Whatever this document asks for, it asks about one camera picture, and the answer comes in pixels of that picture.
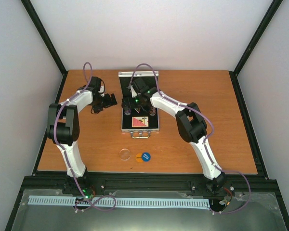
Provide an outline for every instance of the purple cable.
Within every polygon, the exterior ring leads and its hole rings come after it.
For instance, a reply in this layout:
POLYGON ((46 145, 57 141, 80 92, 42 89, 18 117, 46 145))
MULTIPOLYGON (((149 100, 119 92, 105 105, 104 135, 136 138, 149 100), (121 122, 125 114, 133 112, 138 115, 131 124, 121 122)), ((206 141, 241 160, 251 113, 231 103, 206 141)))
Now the purple cable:
MULTIPOLYGON (((159 89, 159 86, 158 86, 158 77, 156 76, 156 73, 155 73, 154 69, 153 69, 149 64, 143 63, 143 64, 139 64, 138 66, 136 66, 135 70, 133 71, 133 74, 131 75, 131 80, 130 80, 129 87, 131 86, 132 79, 134 78, 135 72, 138 70, 138 68, 139 68, 140 66, 143 66, 143 65, 149 67, 149 68, 151 69, 151 71, 153 72, 154 78, 155 78, 155 82, 156 82, 156 88, 157 88, 157 90, 158 90, 159 95, 160 95, 162 98, 164 98, 165 100, 167 100, 167 101, 169 101, 169 102, 171 102, 171 103, 173 103, 173 104, 175 104, 175 105, 178 105, 177 102, 173 101, 172 99, 168 98, 167 96, 163 95, 163 94, 160 92, 160 89, 159 89)), ((211 157, 211 155, 210 155, 210 153, 209 153, 209 151, 208 151, 208 148, 207 148, 207 146, 206 146, 206 140, 207 140, 211 135, 213 135, 213 133, 214 133, 214 126, 213 126, 212 122, 211 122, 204 114, 202 114, 201 112, 195 110, 194 108, 191 108, 191 107, 186 106, 186 105, 184 105, 184 104, 180 104, 180 105, 178 105, 178 106, 187 108, 188 110, 191 110, 191 111, 197 113, 198 115, 200 115, 201 117, 203 117, 203 118, 210 124, 212 131, 211 131, 210 134, 208 134, 208 135, 203 139, 203 143, 204 143, 204 148, 205 148, 205 150, 206 150, 206 153, 207 153, 207 155, 208 155, 209 160, 211 161, 212 164, 214 164, 214 161, 213 161, 213 159, 212 159, 212 157, 211 157)), ((223 212, 223 213, 221 213, 221 214, 232 214, 232 213, 235 213, 235 212, 240 211, 241 209, 243 209, 243 208, 250 202, 251 189, 250 189, 250 183, 249 183, 249 181, 247 180, 247 178, 245 177, 245 175, 244 175, 243 173, 239 172, 239 171, 222 170, 221 168, 217 167, 216 165, 214 165, 214 167, 215 167, 217 170, 219 170, 219 171, 221 171, 221 172, 224 172, 224 173, 237 173, 237 174, 240 174, 240 175, 244 178, 244 180, 246 181, 247 187, 248 187, 248 189, 249 189, 249 197, 248 197, 246 203, 245 203, 244 205, 242 205, 242 206, 241 206, 240 208, 238 208, 238 209, 235 209, 235 210, 230 211, 230 212, 223 212)))
MULTIPOLYGON (((77 93, 74 94, 71 98, 69 98, 68 100, 66 100, 66 101, 63 103, 63 105, 61 106, 61 108, 59 109, 58 114, 57 114, 57 117, 56 117, 56 120, 55 120, 55 122, 54 122, 53 139, 54 139, 54 142, 55 142, 55 143, 63 150, 63 152, 64 152, 64 157, 65 157, 65 159, 66 159, 66 164, 67 164, 67 166, 69 167, 69 169, 71 170, 71 173, 72 173, 72 175, 73 175, 74 181, 75 181, 75 183, 76 183, 76 186, 77 186, 80 194, 83 196, 84 200, 90 204, 90 207, 88 207, 88 208, 86 208, 86 209, 84 209, 84 210, 82 210, 82 211, 85 211, 85 210, 87 210, 87 209, 89 209, 89 208, 91 208, 91 207, 94 207, 94 208, 96 208, 97 210, 100 210, 100 211, 110 211, 110 210, 113 210, 113 209, 116 207, 116 205, 117 205, 117 201, 116 201, 116 199, 115 199, 113 196, 111 196, 111 195, 102 196, 102 197, 100 197, 98 200, 96 200, 94 203, 92 203, 90 200, 88 200, 87 198, 85 198, 85 194, 83 193, 83 191, 82 191, 82 189, 81 189, 81 187, 80 187, 80 185, 79 185, 79 183, 78 183, 78 181, 77 181, 75 172, 74 172, 74 170, 73 170, 73 168, 72 168, 72 166, 71 166, 71 163, 70 163, 70 161, 69 161, 69 159, 68 159, 68 156, 67 156, 67 153, 66 153, 66 149, 64 148, 63 145, 61 145, 61 144, 58 142, 58 139, 57 139, 57 125, 58 125, 59 117, 60 117, 60 115, 61 115, 61 113, 62 113, 62 111, 63 111, 63 108, 68 104, 69 101, 73 100, 73 99, 74 99, 75 97, 77 97, 79 94, 83 93, 83 92, 87 89, 87 87, 88 87, 88 85, 89 85, 89 83, 90 83, 90 81, 91 81, 91 77, 92 77, 92 66, 91 66, 91 64, 90 64, 89 62, 86 62, 85 65, 86 65, 86 64, 89 64, 89 66, 90 66, 90 70, 91 70, 91 72, 90 72, 90 79, 89 79, 89 81, 87 81, 87 85, 86 85, 80 92, 77 92, 77 93), (100 209, 99 207, 95 206, 95 204, 96 204, 99 200, 101 200, 101 199, 103 199, 103 198, 105 198, 105 197, 111 197, 111 198, 115 201, 115 204, 114 204, 113 207, 111 207, 110 209, 100 209)), ((85 79, 87 80, 86 75, 85 75, 85 65, 83 66, 83 73, 84 73, 85 79)))

